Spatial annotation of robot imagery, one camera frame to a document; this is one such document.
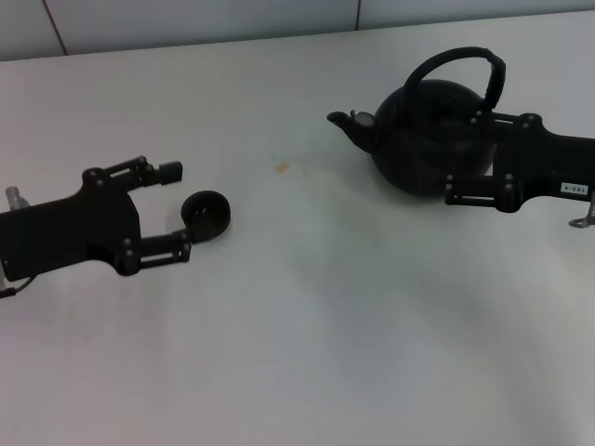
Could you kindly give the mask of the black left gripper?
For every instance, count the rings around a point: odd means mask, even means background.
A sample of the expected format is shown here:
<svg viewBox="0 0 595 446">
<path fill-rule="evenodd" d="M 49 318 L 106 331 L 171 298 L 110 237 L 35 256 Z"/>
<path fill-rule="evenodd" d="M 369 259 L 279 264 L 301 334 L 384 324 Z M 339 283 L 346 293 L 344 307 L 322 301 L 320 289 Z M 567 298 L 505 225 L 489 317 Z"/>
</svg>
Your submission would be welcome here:
<svg viewBox="0 0 595 446">
<path fill-rule="evenodd" d="M 122 276 L 140 269 L 187 263 L 187 230 L 141 239 L 139 213 L 128 192 L 180 182 L 179 161 L 155 167 L 145 156 L 87 170 L 74 195 L 1 215 L 1 265 L 8 278 L 98 260 Z"/>
</svg>

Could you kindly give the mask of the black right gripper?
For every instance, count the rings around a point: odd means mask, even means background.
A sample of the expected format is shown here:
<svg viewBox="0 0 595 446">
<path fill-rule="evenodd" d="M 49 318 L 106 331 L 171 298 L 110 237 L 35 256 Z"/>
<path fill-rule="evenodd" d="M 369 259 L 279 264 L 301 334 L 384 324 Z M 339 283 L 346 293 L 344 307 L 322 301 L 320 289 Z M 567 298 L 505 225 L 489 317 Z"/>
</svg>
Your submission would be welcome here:
<svg viewBox="0 0 595 446">
<path fill-rule="evenodd" d="M 441 137 L 497 142 L 492 176 L 446 177 L 447 205 L 515 213 L 538 197 L 591 201 L 594 140 L 554 134 L 537 114 L 466 112 L 442 120 Z"/>
</svg>

